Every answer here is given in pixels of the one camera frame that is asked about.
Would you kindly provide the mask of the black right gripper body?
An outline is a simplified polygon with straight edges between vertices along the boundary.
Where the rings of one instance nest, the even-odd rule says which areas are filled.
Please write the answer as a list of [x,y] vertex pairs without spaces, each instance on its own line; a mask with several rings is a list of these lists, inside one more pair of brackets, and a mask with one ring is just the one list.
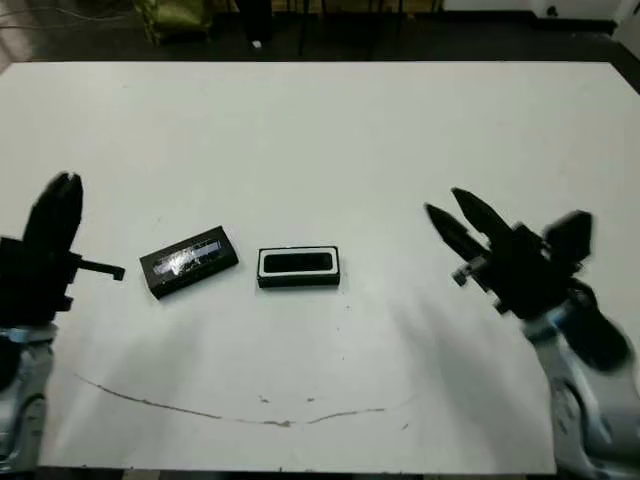
[[551,243],[522,223],[511,230],[507,240],[483,246],[487,256],[464,261],[452,278],[459,286],[473,280],[493,293],[500,314],[530,320],[566,299],[578,250],[572,241]]

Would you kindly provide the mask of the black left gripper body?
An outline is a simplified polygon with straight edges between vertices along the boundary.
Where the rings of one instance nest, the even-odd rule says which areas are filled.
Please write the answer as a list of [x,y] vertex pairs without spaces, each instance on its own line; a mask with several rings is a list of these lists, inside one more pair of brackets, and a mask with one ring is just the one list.
[[121,281],[125,269],[83,259],[70,251],[36,248],[21,240],[1,239],[1,326],[44,327],[71,309],[67,287],[79,270]]

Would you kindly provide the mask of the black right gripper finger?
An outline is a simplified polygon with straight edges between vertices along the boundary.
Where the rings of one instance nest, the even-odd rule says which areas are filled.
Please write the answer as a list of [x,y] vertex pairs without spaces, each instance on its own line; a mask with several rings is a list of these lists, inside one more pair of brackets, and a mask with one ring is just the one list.
[[486,236],[491,244],[501,243],[511,236],[511,227],[482,199],[458,187],[452,188],[451,192],[465,218],[479,233]]
[[424,208],[440,238],[464,261],[488,255],[488,251],[451,214],[429,203],[425,203]]

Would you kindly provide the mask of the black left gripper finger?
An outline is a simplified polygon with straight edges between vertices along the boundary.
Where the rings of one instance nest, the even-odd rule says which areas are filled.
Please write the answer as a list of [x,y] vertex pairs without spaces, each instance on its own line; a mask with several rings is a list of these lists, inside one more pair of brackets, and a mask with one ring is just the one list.
[[67,172],[61,172],[47,184],[31,208],[24,241],[67,240],[69,187],[70,175]]
[[62,243],[72,243],[79,228],[83,210],[83,185],[78,174],[69,174],[60,191],[60,235]]

